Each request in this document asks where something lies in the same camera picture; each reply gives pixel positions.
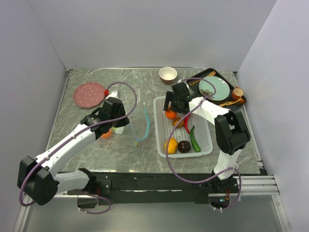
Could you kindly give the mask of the orange tangerine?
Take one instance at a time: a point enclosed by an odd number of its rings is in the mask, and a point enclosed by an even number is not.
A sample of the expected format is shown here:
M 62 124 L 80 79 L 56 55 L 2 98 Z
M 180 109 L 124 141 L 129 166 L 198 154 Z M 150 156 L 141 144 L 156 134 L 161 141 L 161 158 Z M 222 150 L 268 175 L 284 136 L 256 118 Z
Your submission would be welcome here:
M 165 115 L 168 119 L 175 119 L 177 117 L 177 113 L 172 110 L 166 110 Z
M 109 139 L 112 136 L 112 129 L 109 129 L 109 131 L 107 133 L 104 133 L 101 135 L 101 138 L 103 139 Z

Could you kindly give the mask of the brown kiwi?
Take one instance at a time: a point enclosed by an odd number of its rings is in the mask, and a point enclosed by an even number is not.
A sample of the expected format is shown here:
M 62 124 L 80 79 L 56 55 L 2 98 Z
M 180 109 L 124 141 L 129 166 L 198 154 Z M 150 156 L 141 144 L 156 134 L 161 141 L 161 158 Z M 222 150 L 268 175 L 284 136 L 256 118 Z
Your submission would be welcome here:
M 183 127 L 183 126 L 184 126 L 184 122 L 183 122 L 183 121 L 179 122 L 180 120 L 181 120 L 181 117 L 175 118 L 175 119 L 173 120 L 173 122 L 172 122 L 173 126 L 176 127 L 176 128 L 181 128 L 181 127 Z

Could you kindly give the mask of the clear blue-zipper zip bag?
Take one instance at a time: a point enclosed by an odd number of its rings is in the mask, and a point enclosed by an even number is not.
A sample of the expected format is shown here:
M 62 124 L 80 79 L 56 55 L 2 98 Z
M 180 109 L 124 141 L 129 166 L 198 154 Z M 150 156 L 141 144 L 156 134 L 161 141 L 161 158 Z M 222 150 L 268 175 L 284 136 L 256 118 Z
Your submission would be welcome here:
M 146 139 L 150 130 L 150 119 L 146 108 L 136 108 L 128 117 L 129 124 L 117 128 L 113 140 L 120 145 L 137 146 Z

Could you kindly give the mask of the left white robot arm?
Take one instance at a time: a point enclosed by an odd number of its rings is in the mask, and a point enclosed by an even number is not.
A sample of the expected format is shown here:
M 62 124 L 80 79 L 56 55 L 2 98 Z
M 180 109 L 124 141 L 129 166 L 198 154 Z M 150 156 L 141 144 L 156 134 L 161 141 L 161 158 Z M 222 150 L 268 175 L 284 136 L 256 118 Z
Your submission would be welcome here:
M 129 123 L 122 101 L 108 97 L 102 107 L 84 117 L 58 144 L 35 158 L 20 161 L 17 186 L 38 205 L 44 205 L 61 192 L 80 189 L 85 194 L 96 188 L 95 176 L 87 169 L 61 174 L 63 166 L 78 152 L 106 134 L 112 127 Z

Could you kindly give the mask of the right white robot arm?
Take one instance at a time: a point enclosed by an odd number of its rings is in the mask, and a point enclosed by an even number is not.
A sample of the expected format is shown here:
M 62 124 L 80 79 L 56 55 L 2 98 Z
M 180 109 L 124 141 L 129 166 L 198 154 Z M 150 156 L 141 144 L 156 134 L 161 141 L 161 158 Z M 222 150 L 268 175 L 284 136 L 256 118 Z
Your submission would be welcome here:
M 241 151 L 250 141 L 251 136 L 240 110 L 222 108 L 208 100 L 210 96 L 200 97 L 191 94 L 185 82 L 172 86 L 166 92 L 164 110 L 170 109 L 188 117 L 200 116 L 215 126 L 216 142 L 220 149 L 213 176 L 203 181 L 189 181 L 175 174 L 180 180 L 199 184 L 211 181 L 216 192 L 223 192 L 228 187 L 228 180 L 234 174 L 236 162 Z

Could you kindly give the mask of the white patterned bowl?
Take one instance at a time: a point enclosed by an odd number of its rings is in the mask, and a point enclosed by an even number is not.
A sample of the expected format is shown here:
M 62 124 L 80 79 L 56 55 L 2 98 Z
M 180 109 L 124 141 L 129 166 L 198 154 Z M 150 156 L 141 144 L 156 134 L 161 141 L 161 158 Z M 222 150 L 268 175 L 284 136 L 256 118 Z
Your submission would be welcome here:
M 163 67 L 159 70 L 159 77 L 164 84 L 171 84 L 178 73 L 173 67 Z

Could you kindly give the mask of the red chili pepper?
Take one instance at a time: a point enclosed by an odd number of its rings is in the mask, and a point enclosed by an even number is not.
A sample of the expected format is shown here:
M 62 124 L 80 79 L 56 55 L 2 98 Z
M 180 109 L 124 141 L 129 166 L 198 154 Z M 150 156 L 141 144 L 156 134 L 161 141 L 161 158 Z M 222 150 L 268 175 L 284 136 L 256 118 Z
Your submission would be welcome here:
M 186 130 L 186 132 L 187 132 L 188 134 L 190 133 L 190 130 L 189 130 L 189 128 L 188 128 L 188 121 L 189 121 L 189 118 L 190 118 L 190 115 L 186 116 L 185 119 L 184 119 L 184 121 L 183 121 L 183 126 L 184 126 L 184 128 L 185 128 L 185 130 Z

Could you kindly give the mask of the pink dotted plate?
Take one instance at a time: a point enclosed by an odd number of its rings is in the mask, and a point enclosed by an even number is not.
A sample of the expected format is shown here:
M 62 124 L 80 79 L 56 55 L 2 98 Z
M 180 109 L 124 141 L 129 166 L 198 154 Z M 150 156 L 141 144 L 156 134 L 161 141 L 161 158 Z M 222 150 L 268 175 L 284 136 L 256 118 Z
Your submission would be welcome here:
M 97 82 L 87 82 L 75 89 L 73 101 L 80 108 L 92 108 L 103 101 L 104 91 L 103 85 Z

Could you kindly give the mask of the wooden fork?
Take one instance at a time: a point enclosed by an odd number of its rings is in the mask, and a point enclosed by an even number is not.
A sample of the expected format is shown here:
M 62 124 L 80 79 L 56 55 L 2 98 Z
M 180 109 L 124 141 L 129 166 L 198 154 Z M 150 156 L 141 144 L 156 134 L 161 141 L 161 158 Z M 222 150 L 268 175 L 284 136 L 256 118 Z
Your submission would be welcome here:
M 202 71 L 200 73 L 195 74 L 191 78 L 204 78 L 204 77 L 207 77 L 207 76 L 215 76 L 215 75 L 216 75 L 216 71 L 211 71 L 211 72 Z M 194 79 L 194 80 L 192 79 L 192 80 L 188 80 L 187 84 L 189 86 L 194 86 L 194 85 L 198 84 L 199 82 L 200 82 L 199 79 Z

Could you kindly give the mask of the white plastic basket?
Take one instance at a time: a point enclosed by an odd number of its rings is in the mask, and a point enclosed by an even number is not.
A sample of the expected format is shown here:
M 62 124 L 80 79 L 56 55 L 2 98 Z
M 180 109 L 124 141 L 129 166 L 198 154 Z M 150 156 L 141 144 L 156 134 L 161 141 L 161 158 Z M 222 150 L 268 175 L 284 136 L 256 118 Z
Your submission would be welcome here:
M 174 128 L 173 119 L 167 118 L 163 110 L 164 103 L 164 96 L 153 101 L 157 150 L 162 157 L 166 156 L 165 144 Z M 186 125 L 173 132 L 170 143 L 175 148 L 175 152 L 169 154 L 170 159 L 199 157 L 213 150 L 208 122 L 197 115 L 190 115 Z

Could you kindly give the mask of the light green plate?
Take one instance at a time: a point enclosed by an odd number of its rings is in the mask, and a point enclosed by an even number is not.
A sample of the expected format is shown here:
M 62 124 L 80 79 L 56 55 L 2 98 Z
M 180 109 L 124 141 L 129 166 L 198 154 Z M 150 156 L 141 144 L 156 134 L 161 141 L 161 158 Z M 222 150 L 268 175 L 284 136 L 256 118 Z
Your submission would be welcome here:
M 209 99 L 215 102 L 227 99 L 230 94 L 227 82 L 216 76 L 204 77 L 204 81 L 199 82 L 198 89 L 202 96 L 211 95 Z

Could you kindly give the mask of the green chili pepper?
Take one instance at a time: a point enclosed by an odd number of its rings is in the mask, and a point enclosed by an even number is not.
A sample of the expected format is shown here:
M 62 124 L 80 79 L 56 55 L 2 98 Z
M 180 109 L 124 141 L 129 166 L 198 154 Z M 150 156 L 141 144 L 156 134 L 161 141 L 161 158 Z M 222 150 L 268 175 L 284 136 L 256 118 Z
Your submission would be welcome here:
M 190 130 L 190 141 L 191 141 L 191 145 L 192 145 L 192 148 L 194 149 L 195 152 L 201 152 L 201 148 L 200 146 L 198 145 L 196 139 L 195 139 L 195 136 L 194 136 L 194 130 L 195 130 L 195 126 L 193 126 Z

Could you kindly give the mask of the wooden spoon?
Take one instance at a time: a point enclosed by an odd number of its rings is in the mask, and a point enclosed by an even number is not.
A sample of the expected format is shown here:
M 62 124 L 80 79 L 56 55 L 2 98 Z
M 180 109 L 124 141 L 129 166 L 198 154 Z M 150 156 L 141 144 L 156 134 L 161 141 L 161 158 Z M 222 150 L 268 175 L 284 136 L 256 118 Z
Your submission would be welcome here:
M 242 105 L 242 104 L 245 104 L 245 103 L 246 103 L 246 100 L 244 98 L 239 98 L 237 100 L 223 102 L 223 103 L 219 104 L 218 106 L 225 107 L 225 106 L 231 106 L 231 105 L 234 105 L 234 104 Z

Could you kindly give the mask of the black tray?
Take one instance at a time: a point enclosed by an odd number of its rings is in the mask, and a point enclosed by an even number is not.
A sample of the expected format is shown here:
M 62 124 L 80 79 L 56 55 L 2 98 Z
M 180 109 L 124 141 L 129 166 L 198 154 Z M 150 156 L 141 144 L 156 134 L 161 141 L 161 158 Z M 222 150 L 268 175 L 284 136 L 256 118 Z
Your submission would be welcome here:
M 215 69 L 212 68 L 208 68 L 204 71 L 216 71 Z M 199 89 L 198 89 L 198 84 L 194 85 L 194 86 L 189 86 L 190 90 L 192 90 L 193 93 L 197 93 L 200 95 L 200 97 L 196 97 L 193 100 L 191 100 L 189 102 L 189 109 L 190 111 L 192 111 L 193 114 L 201 116 L 205 119 L 207 119 L 208 121 L 216 118 L 218 115 L 225 115 L 229 112 L 232 111 L 240 111 L 243 107 L 244 104 L 240 105 L 240 104 L 234 104 L 231 106 L 225 106 L 225 107 L 220 107 L 218 106 L 219 104 L 223 103 L 223 102 L 229 102 L 229 101 L 233 101 L 234 99 L 232 98 L 232 91 L 233 89 L 236 87 L 234 85 L 232 85 L 225 77 L 223 77 L 218 71 L 216 71 L 216 77 L 220 77 L 222 78 L 224 81 L 227 82 L 227 84 L 229 85 L 230 88 L 230 94 L 227 97 L 227 99 L 223 100 L 223 101 L 212 101 L 209 98 L 211 97 L 211 95 L 208 96 L 202 96 Z M 199 79 L 200 81 L 204 81 L 204 78 L 188 78 L 186 80 L 186 82 L 188 80 L 194 80 L 194 79 Z

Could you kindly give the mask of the orange small cup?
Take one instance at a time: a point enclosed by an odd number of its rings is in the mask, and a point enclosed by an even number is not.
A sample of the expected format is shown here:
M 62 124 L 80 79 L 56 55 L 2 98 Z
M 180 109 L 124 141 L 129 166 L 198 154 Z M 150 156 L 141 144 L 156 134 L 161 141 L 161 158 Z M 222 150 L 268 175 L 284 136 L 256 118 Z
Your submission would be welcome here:
M 241 88 L 239 88 L 238 86 L 235 87 L 232 91 L 232 98 L 234 100 L 241 99 L 243 95 L 244 95 L 244 91 Z

